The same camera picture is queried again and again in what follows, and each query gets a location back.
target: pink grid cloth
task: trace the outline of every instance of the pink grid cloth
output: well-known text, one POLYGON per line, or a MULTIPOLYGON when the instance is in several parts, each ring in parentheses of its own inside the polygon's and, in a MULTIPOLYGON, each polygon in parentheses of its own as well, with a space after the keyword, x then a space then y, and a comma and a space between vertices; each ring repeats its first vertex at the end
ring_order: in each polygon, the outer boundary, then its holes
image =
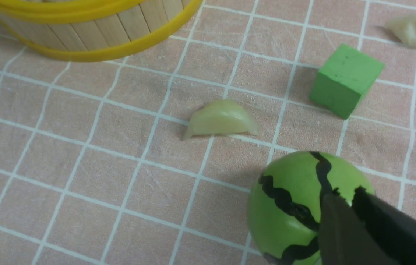
POLYGON ((248 192, 295 150, 342 156, 416 218, 416 50, 379 28, 410 13, 416 0, 206 0, 156 47, 89 64, 0 26, 0 265, 265 264, 248 192), (308 100, 341 43, 386 64, 347 121, 308 100), (181 141, 221 98, 260 135, 181 141))

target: yellow band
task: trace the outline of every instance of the yellow band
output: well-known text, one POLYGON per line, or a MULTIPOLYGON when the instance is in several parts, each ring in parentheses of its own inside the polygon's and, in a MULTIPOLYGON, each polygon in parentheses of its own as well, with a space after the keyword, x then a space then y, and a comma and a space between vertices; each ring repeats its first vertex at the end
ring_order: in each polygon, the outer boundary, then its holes
POLYGON ((134 42, 128 42, 116 47, 109 47, 102 50, 92 50, 85 52, 67 52, 62 50, 52 50, 48 47, 36 45, 28 40, 24 40, 19 35, 14 33, 5 24, 4 26, 21 42, 40 52, 41 54, 62 61, 73 61, 73 62, 101 62, 121 57, 129 56, 143 50, 147 50, 150 47, 162 42, 170 35, 174 34, 183 25, 190 20, 190 18, 197 12, 203 0, 192 0, 190 4, 180 12, 173 20, 169 21, 166 25, 150 33, 134 42))
POLYGON ((70 0, 39 3, 25 0, 0 0, 0 13, 38 24, 70 24, 108 17, 144 0, 70 0))

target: green ball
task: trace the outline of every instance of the green ball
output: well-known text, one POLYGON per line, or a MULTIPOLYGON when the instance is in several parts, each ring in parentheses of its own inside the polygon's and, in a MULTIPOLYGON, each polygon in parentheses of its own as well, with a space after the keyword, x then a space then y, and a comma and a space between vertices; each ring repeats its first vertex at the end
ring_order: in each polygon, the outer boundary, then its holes
POLYGON ((374 194, 354 165, 331 154, 298 151, 270 163, 248 199, 248 226, 260 253, 271 264, 314 265, 322 196, 337 190, 352 205, 360 186, 374 194))

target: green cube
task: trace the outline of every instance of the green cube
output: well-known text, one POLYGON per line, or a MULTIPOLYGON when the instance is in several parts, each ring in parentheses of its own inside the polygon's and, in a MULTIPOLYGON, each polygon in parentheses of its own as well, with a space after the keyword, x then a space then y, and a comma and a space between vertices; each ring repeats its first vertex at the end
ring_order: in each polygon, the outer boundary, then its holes
POLYGON ((319 70, 309 99, 348 119, 385 65, 346 44, 341 44, 319 70))

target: wooden barrel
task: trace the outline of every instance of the wooden barrel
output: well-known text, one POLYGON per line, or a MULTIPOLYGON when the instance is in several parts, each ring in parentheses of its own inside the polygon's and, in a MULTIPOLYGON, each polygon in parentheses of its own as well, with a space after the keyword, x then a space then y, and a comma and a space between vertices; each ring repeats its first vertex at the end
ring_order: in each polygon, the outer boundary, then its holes
POLYGON ((21 42, 63 61, 112 60, 175 33, 202 0, 0 0, 0 22, 21 42))

